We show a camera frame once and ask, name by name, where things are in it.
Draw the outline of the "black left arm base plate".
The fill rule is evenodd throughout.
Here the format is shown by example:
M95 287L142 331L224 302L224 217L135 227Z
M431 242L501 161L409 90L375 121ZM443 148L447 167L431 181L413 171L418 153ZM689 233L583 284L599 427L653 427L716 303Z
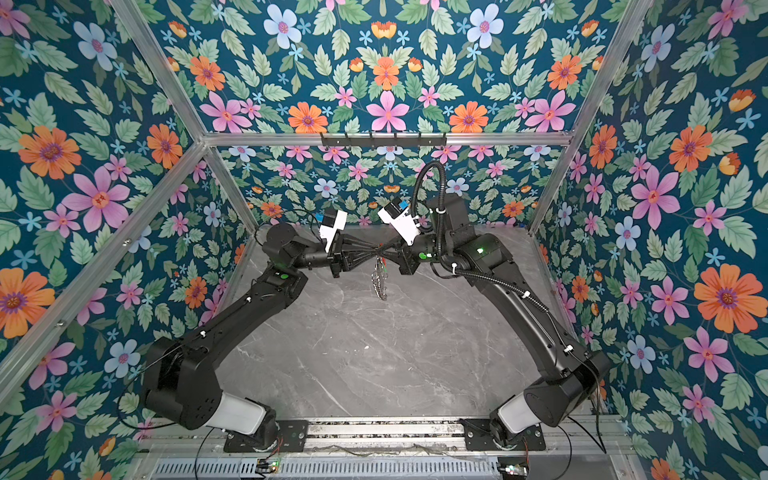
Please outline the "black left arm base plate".
M297 453L304 450L308 439L306 420L274 420L266 422L252 435L227 434L225 453Z

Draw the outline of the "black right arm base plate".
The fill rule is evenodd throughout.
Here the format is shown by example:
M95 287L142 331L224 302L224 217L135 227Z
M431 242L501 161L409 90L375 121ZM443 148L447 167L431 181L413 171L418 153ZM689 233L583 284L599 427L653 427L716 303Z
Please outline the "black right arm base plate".
M546 449L544 434L539 425L520 433L508 433L488 418L461 418L465 448L468 451L520 451L539 452Z

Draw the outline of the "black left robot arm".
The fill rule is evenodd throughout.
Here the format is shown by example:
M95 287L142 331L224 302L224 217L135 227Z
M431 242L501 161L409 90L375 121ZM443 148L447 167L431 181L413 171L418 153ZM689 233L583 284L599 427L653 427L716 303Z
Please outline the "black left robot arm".
M301 236L293 226L272 227L262 246L265 270L245 294L179 339L161 338L147 352L140 401L188 430L218 428L253 436L263 430L267 406L225 392L217 369L247 336L286 310L301 295L305 270L349 271L378 253L378 246L337 231L325 242Z

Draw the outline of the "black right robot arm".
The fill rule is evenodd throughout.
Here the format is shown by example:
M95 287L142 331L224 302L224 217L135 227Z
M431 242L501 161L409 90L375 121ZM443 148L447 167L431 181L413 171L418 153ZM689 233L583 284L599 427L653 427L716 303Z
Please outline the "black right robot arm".
M407 201L395 198L378 212L399 240L394 260L402 273L417 264L439 265L465 279L501 313L526 347L538 379L490 414L490 435L503 449L520 442L531 427L558 426L599 390L610 361L581 345L531 290L512 253L491 233L480 234L458 197L428 204L431 228L423 231Z

